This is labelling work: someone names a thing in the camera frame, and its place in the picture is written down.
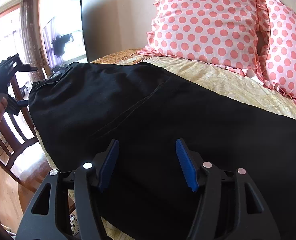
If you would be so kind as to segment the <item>wooden chair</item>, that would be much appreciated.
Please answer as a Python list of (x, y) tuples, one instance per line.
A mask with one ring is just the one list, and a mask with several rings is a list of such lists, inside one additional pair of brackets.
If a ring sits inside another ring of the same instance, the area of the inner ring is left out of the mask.
[(28, 107), (6, 113), (0, 124), (0, 167), (18, 184), (36, 192), (50, 167), (34, 130)]

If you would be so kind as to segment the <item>large pink polka-dot pillow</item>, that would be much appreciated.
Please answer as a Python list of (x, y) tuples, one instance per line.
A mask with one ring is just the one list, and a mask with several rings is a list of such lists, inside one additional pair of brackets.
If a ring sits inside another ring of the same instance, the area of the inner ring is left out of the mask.
[(157, 14), (139, 54), (259, 76), (258, 5), (259, 0), (155, 0)]

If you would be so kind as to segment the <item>dark framed mirror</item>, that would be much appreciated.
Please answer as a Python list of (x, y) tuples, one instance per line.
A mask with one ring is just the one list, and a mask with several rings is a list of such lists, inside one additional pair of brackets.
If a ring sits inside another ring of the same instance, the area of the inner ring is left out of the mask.
[(43, 40), (51, 72), (73, 62), (88, 62), (84, 42), (82, 0), (68, 0), (43, 28)]

